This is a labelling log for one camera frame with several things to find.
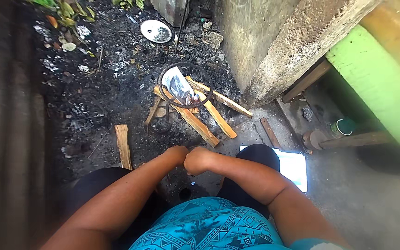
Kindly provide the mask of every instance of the plastic bag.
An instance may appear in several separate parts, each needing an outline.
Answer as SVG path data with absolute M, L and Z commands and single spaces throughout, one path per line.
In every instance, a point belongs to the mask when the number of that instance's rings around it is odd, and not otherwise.
M 191 105 L 194 90 L 186 81 L 178 67 L 170 68 L 166 71 L 161 82 L 181 104 Z

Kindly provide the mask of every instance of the small hole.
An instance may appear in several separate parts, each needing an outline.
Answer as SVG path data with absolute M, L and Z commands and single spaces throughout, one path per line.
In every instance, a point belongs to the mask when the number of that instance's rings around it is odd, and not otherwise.
M 187 201 L 191 198 L 191 190 L 187 188 L 183 188 L 179 193 L 178 196 L 180 197 L 181 201 Z

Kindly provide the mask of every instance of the green painted wall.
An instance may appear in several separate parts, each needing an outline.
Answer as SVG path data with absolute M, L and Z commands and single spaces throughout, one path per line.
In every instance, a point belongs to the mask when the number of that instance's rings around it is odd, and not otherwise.
M 400 143 L 400 65 L 360 25 L 325 57 Z

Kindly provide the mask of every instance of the burnt ground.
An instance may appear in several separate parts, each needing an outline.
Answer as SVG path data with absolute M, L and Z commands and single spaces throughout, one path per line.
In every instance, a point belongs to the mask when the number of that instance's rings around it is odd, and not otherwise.
M 201 39 L 202 32 L 208 34 L 210 31 L 203 29 L 199 12 L 189 14 L 179 52 L 175 54 L 173 38 L 178 28 L 169 25 L 172 39 L 164 44 L 153 43 L 140 32 L 140 23 L 144 20 L 166 23 L 152 6 L 144 10 L 136 7 L 122 10 L 110 0 L 85 3 L 96 12 L 96 21 L 78 21 L 78 26 L 87 27 L 90 34 L 84 38 L 87 44 L 81 43 L 72 52 L 54 48 L 54 42 L 61 44 L 58 37 L 63 36 L 66 29 L 53 28 L 39 8 L 35 9 L 36 18 L 32 24 L 50 31 L 46 37 L 36 32 L 35 46 L 38 61 L 43 65 L 41 91 L 47 105 L 51 140 L 48 154 L 51 155 L 51 174 L 56 186 L 99 168 L 118 166 L 119 153 L 113 128 L 117 124 L 128 125 L 134 166 L 151 160 L 170 146 L 198 139 L 197 132 L 176 114 L 172 114 L 169 122 L 172 128 L 166 134 L 152 134 L 143 126 L 153 105 L 153 87 L 158 75 L 172 63 L 185 61 L 199 65 L 207 71 L 218 92 L 234 100 L 240 97 L 223 51 L 213 49 Z M 215 23 L 211 30 L 219 33 Z M 187 42 L 186 35 L 192 35 L 189 37 L 193 40 Z M 85 72 L 86 67 L 92 74 Z M 191 74 L 196 81 L 203 81 L 196 72 L 189 69 L 182 72 Z M 237 115 L 222 104 L 216 106 L 225 119 Z M 200 119 L 210 129 L 217 126 L 203 107 L 200 108 Z M 162 118 L 156 118 L 152 125 L 159 128 L 165 123 Z

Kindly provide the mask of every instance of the fist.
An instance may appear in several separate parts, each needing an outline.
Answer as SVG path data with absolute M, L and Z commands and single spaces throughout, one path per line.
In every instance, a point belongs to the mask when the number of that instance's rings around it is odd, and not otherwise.
M 169 157 L 175 160 L 175 162 L 179 165 L 184 162 L 189 150 L 184 146 L 173 146 L 168 148 L 164 153 L 169 155 Z
M 208 171 L 210 163 L 213 162 L 214 155 L 216 155 L 216 153 L 201 147 L 196 147 L 187 154 L 183 163 L 184 168 L 186 168 L 188 174 L 199 175 Z

